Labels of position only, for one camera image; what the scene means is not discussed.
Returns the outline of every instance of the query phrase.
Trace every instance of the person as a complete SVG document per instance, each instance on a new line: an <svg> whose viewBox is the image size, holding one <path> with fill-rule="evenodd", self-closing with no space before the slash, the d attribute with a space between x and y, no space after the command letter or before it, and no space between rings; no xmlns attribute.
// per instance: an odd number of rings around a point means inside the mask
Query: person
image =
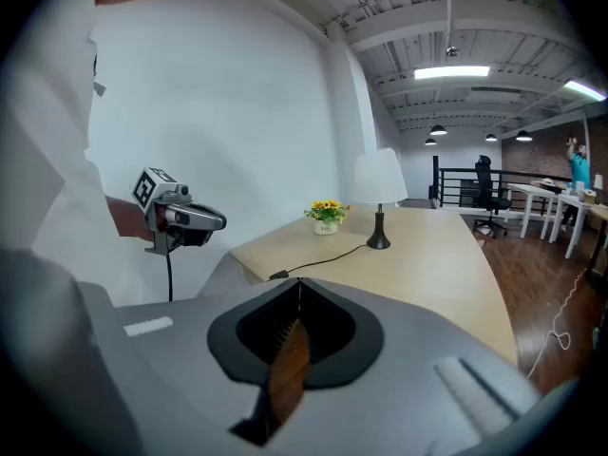
<svg viewBox="0 0 608 456"><path fill-rule="evenodd" d="M0 74L0 247L59 263L103 286L115 306L143 302L120 237L151 234L136 204L105 197L85 156L97 55L90 35L96 6L129 1L46 0Z"/></svg>
<svg viewBox="0 0 608 456"><path fill-rule="evenodd" d="M582 182L585 189L591 187L591 180L589 176L589 162L587 161L587 146L584 143L579 144L577 147L577 139L571 138L568 141L568 150L566 157L570 161L570 168L572 170L572 187L577 187L577 182ZM563 215L561 221L562 231L566 231L566 224L570 219L570 224L574 226L577 221L579 209L575 206L568 205L566 212Z"/></svg>

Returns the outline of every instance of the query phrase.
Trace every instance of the flower pot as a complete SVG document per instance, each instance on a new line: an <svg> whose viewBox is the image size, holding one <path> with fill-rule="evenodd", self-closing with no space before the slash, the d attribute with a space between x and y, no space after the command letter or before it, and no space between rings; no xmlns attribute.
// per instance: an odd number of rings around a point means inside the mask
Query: flower pot
<svg viewBox="0 0 608 456"><path fill-rule="evenodd" d="M335 221L326 223L318 219L314 222L314 232L317 235L333 235L334 233L338 233L338 223Z"/></svg>

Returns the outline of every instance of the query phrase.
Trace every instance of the black power cord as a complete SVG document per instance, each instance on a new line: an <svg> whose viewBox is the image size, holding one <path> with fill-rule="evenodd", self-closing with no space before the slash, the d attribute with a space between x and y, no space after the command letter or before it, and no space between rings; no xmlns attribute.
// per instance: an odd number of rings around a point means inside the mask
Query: black power cord
<svg viewBox="0 0 608 456"><path fill-rule="evenodd" d="M173 272L171 271L171 258L169 254L164 256L167 259L167 275L169 276L169 302L173 302Z"/></svg>
<svg viewBox="0 0 608 456"><path fill-rule="evenodd" d="M303 269L304 267L311 267L312 265L320 265L321 263L333 262L334 260L338 260L339 258L345 257L348 254L351 254L355 250L359 250L361 247L367 247L367 246L368 245L359 245L358 247L355 247L352 250L350 250L349 252L347 252L346 254L342 254L340 256L330 258L329 260L321 260L319 262L307 263L305 265L300 265L299 267L294 267L292 270L281 270L280 272L277 272L276 274L272 274L270 276L269 280L275 280L276 278L287 278L287 277L289 277L289 273L293 272L294 270Z"/></svg>

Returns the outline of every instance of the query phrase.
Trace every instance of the white lampshade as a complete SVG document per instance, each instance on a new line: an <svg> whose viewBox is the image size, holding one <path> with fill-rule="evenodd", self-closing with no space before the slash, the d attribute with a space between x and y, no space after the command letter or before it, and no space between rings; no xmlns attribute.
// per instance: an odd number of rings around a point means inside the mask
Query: white lampshade
<svg viewBox="0 0 608 456"><path fill-rule="evenodd" d="M408 197L399 161L391 148L357 157L352 185L355 202L383 204Z"/></svg>

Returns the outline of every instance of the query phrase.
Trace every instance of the ceiling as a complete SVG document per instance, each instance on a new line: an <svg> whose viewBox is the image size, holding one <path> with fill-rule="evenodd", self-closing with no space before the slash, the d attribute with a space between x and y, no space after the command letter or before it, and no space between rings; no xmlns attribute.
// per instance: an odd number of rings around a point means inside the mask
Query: ceiling
<svg viewBox="0 0 608 456"><path fill-rule="evenodd" d="M577 80L605 94L558 0L281 0L325 30L337 22L403 133L441 123L497 135L593 100L561 87ZM447 9L451 6L446 57ZM490 66L485 78L416 81L416 68Z"/></svg>

